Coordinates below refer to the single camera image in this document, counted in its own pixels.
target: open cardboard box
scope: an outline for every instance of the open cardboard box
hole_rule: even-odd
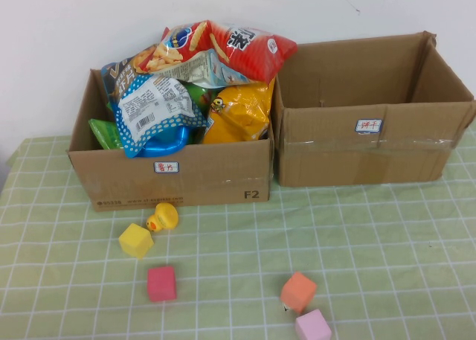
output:
[[[274,142],[187,145],[162,158],[127,158],[123,150],[103,150],[91,118],[113,121],[100,71],[91,70],[68,151],[96,211],[214,205],[269,200]]]
[[[301,45],[274,90],[280,184],[438,179],[476,105],[435,37]]]

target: yellow snack bag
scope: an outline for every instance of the yellow snack bag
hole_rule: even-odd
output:
[[[257,141],[269,126],[274,79],[227,87],[213,100],[203,144]]]

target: red snack bag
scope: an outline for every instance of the red snack bag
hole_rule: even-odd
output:
[[[136,55],[133,65],[138,73],[209,88],[270,83],[297,48],[278,35],[206,20],[168,31],[158,45]]]

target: snack bag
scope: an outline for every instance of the snack bag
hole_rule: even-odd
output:
[[[101,74],[128,158],[175,153],[185,146],[191,129],[207,125],[199,107],[177,80],[136,74],[131,60],[104,66]],[[159,134],[168,129],[176,132],[160,138]],[[146,143],[156,135],[158,140],[165,140],[163,145],[154,141],[153,147],[147,148]]]
[[[213,100],[203,144],[257,141],[268,131],[274,80],[227,87]]]
[[[210,20],[166,31],[158,45],[133,57],[139,74],[161,74],[202,87],[226,87],[256,81],[270,83],[295,42],[253,28]]]
[[[199,107],[200,112],[202,112],[203,116],[207,118],[211,102],[215,99],[216,95],[221,91],[221,89],[206,89],[194,85],[193,83],[186,82],[183,82],[182,84],[187,89],[192,101],[195,102],[195,104]]]
[[[113,122],[100,121],[98,119],[90,119],[89,126],[96,136],[97,141],[103,149],[122,149],[120,136],[116,124]]]

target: red cube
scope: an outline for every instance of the red cube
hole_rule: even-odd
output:
[[[177,299],[176,273],[172,266],[151,268],[147,273],[147,293],[150,301]]]

